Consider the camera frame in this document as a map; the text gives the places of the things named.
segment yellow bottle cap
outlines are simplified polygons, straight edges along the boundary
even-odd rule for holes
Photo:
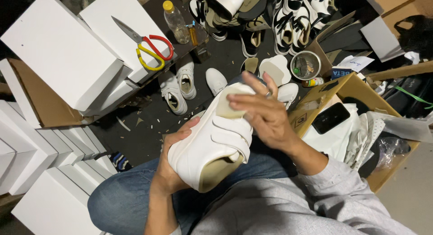
[[[164,10],[165,10],[167,13],[171,13],[172,11],[175,10],[175,6],[173,6],[173,3],[172,3],[171,1],[169,1],[169,0],[165,1],[165,2],[162,4],[162,7],[164,8]]]

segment scissor blade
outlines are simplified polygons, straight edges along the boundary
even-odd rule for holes
[[[116,19],[115,17],[111,16],[114,20],[114,22],[127,34],[131,39],[133,39],[136,43],[141,43],[143,41],[142,37],[138,35],[137,32],[135,32],[133,29],[129,28],[126,24],[124,24],[122,21]]]

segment red scissor handle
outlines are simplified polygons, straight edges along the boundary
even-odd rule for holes
[[[152,44],[152,42],[150,41],[150,39],[158,39],[158,40],[162,40],[164,43],[167,44],[169,50],[170,50],[170,55],[168,57],[165,57],[161,54],[161,52],[159,52],[158,49],[156,49],[156,47]],[[156,53],[156,55],[159,55],[162,59],[164,59],[165,61],[170,60],[173,57],[173,53],[174,53],[174,48],[173,45],[170,43],[170,41],[168,41],[168,39],[162,37],[162,36],[158,36],[158,35],[149,35],[149,38],[147,38],[146,36],[143,37],[143,41],[147,42],[147,44],[149,44],[149,46],[152,48],[152,50]]]

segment green strap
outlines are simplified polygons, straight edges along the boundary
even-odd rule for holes
[[[415,100],[417,100],[417,101],[420,101],[420,102],[422,102],[422,103],[426,103],[426,104],[431,105],[431,106],[429,106],[429,107],[424,107],[424,109],[430,109],[430,108],[433,108],[433,103],[426,102],[425,100],[419,98],[418,96],[413,95],[413,94],[410,94],[409,92],[405,91],[405,90],[404,90],[403,88],[401,88],[400,86],[396,86],[396,87],[394,87],[394,88],[395,88],[395,89],[398,89],[399,91],[401,91],[401,92],[403,92],[403,93],[405,93],[405,94],[408,94],[408,95],[412,96],[412,97],[413,97]]]

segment gray shirt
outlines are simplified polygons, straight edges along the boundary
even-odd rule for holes
[[[210,206],[192,234],[415,233],[390,217],[356,171],[329,157],[317,175],[235,184]]]

